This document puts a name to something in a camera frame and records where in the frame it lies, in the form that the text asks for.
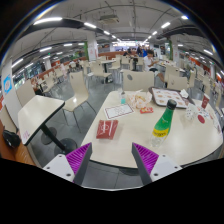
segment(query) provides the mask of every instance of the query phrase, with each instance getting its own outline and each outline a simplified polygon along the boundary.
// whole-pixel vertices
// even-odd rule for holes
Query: bottle
[[[123,91],[121,93],[121,104],[125,104],[126,100],[125,100],[125,92]]]
[[[176,106],[177,103],[174,100],[169,100],[167,102],[166,110],[162,115],[162,117],[159,119],[159,121],[156,123],[154,130],[152,132],[151,136],[152,147],[159,147],[165,141],[168,134],[170,133],[173,112]]]

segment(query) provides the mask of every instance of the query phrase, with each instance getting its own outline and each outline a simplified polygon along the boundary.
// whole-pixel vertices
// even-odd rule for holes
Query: tabletop
[[[35,134],[40,130],[65,102],[36,95],[18,113],[19,129],[22,143],[28,145]]]
[[[140,95],[146,96],[146,93],[141,92]],[[194,100],[194,102],[201,105],[201,101]],[[138,109],[134,109],[135,113],[118,118],[119,123],[113,140],[96,139],[99,120],[106,120],[103,109],[119,104],[118,92],[111,92],[82,142],[82,145],[92,142],[93,154],[90,158],[92,161],[118,167],[137,168],[131,153],[132,142],[134,142],[159,155],[167,154],[179,165],[186,165],[210,155],[223,143],[222,134],[218,133],[212,120],[205,118],[206,121],[202,124],[195,118],[191,122],[185,118],[185,109],[176,108],[169,136],[159,148],[150,147],[153,128],[165,111],[165,107],[157,106],[153,101],[149,106],[153,107],[154,113],[140,114]],[[214,115],[212,107],[209,104],[207,107]]]
[[[160,66],[166,68],[166,65],[161,65],[161,63],[157,63],[156,65],[160,65]]]

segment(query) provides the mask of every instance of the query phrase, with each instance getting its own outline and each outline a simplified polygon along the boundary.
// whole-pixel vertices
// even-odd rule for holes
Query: cup
[[[207,104],[210,100],[210,97],[207,94],[204,94],[203,100],[202,100],[202,104],[201,107],[205,110],[205,108],[207,107]]]
[[[189,103],[185,113],[186,119],[192,121],[197,116],[197,114],[198,108],[195,105]]]

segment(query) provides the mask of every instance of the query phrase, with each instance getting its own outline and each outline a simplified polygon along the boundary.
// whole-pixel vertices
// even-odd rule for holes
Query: table leg
[[[59,141],[45,124],[42,125],[41,130],[56,144],[54,151],[55,156],[57,156],[58,154],[67,155],[77,148],[76,142],[72,139],[66,138]]]

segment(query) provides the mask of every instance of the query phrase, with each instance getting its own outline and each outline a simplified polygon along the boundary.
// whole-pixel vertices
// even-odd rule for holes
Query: sign
[[[11,82],[11,79],[10,79],[10,75],[8,75],[5,78],[5,80],[3,82],[3,85],[4,85],[5,94],[7,95],[12,89],[12,82]]]

